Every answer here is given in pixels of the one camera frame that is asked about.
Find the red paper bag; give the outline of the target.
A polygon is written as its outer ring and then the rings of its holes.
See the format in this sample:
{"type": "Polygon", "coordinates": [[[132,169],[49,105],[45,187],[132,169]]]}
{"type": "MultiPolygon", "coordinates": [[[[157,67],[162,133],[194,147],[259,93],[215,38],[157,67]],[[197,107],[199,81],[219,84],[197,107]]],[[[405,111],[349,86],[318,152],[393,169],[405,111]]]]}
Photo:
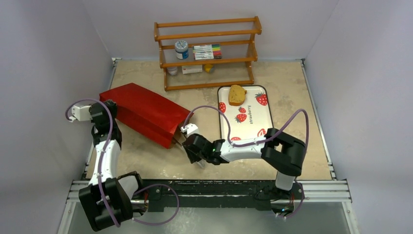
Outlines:
{"type": "Polygon", "coordinates": [[[189,110],[135,83],[128,83],[99,94],[100,101],[117,105],[116,118],[148,139],[170,148],[178,126],[189,110]]]}

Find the strawberry print white tray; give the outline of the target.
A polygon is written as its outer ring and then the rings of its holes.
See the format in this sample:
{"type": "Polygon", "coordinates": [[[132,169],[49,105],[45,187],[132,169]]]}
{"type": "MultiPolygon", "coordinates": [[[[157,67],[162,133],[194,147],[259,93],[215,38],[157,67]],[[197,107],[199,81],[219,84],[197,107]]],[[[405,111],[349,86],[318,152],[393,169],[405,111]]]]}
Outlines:
{"type": "Polygon", "coordinates": [[[248,140],[266,134],[273,128],[273,121],[266,89],[260,85],[243,86],[247,90],[245,102],[241,106],[228,103],[229,86],[218,89],[218,108],[230,123],[230,133],[225,117],[219,116],[221,138],[236,141],[248,140]]]}

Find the yellow fake bread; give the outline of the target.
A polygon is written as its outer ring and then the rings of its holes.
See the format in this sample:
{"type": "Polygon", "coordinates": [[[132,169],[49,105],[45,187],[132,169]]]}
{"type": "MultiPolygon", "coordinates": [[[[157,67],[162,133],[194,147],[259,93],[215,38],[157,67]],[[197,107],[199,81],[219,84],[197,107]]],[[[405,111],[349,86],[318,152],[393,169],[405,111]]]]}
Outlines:
{"type": "Polygon", "coordinates": [[[245,102],[247,90],[240,85],[231,85],[228,93],[228,103],[231,106],[241,106],[245,102]]]}

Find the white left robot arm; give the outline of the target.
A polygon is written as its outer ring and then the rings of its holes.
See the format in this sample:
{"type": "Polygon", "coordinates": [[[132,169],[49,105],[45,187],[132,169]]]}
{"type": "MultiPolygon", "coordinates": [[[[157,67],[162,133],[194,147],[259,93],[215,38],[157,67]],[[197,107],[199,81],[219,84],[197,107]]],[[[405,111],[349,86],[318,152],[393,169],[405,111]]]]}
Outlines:
{"type": "Polygon", "coordinates": [[[93,123],[94,172],[88,186],[78,193],[87,220],[95,232],[118,226],[132,218],[131,199],[142,198],[145,186],[136,171],[116,176],[122,145],[122,133],[115,121],[117,105],[112,100],[98,101],[74,105],[71,112],[71,119],[93,123]]]}

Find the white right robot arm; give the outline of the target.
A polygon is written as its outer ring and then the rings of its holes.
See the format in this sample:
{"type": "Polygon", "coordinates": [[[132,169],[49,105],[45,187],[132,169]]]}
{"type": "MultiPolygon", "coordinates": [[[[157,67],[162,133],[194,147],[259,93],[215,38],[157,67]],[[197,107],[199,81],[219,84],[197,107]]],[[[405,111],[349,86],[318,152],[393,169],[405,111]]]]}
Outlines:
{"type": "Polygon", "coordinates": [[[308,138],[302,141],[276,128],[269,128],[265,135],[254,139],[210,142],[195,131],[182,145],[191,163],[204,160],[220,165],[244,159],[264,160],[277,170],[274,194],[286,198],[293,191],[294,180],[302,173],[308,138]]]}

